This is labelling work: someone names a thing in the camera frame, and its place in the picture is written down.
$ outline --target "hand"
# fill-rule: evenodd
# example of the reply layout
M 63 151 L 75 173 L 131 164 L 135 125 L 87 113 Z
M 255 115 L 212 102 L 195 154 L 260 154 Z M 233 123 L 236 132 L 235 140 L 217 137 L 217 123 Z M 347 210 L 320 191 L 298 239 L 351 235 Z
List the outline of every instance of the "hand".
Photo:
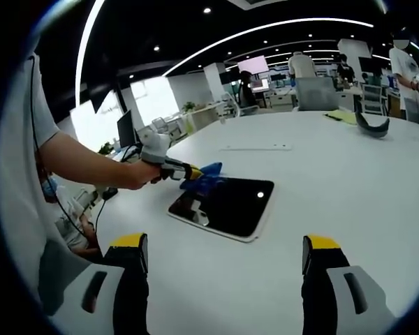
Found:
M 157 181 L 161 168 L 158 165 L 146 163 L 142 160 L 126 165 L 128 177 L 127 188 L 138 190 L 149 181 Z

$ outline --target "desk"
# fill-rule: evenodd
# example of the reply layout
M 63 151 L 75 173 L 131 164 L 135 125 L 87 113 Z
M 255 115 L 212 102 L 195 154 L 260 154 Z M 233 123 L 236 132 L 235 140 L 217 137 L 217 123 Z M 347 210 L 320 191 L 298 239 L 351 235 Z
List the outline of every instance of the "desk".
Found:
M 275 142 L 292 150 L 219 151 Z M 199 166 L 222 161 L 228 176 L 274 181 L 275 194 L 250 244 L 169 217 L 182 193 L 175 181 L 120 190 L 108 201 L 98 228 L 103 253 L 120 235 L 149 235 L 151 334 L 301 334 L 309 233 L 340 243 L 385 290 L 396 316 L 419 293 L 418 124 L 391 119 L 387 137 L 375 140 L 320 112 L 263 114 L 213 123 L 168 155 Z

